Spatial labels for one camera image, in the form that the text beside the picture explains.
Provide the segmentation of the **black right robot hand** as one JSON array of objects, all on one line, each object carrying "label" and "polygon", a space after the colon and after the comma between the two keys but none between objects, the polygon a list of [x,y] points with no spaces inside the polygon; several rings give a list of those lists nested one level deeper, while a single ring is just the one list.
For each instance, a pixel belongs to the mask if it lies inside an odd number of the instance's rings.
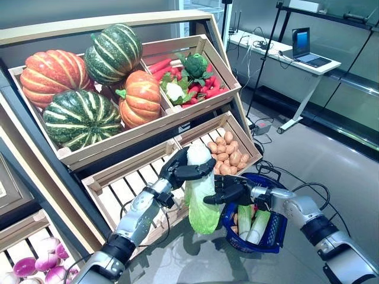
[{"label": "black right robot hand", "polygon": [[205,204],[221,205],[235,203],[238,205],[253,204],[251,199],[252,189],[256,186],[253,181],[235,175],[215,175],[214,195],[205,196]]}]

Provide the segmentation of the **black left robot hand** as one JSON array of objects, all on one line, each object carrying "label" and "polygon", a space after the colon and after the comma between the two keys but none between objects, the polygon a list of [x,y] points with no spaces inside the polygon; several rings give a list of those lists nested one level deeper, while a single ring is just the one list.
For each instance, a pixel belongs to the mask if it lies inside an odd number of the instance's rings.
[{"label": "black left robot hand", "polygon": [[204,163],[188,165],[189,146],[176,152],[161,168],[160,179],[167,180],[173,190],[180,188],[185,181],[198,180],[209,175],[216,165],[216,160],[212,157]]}]

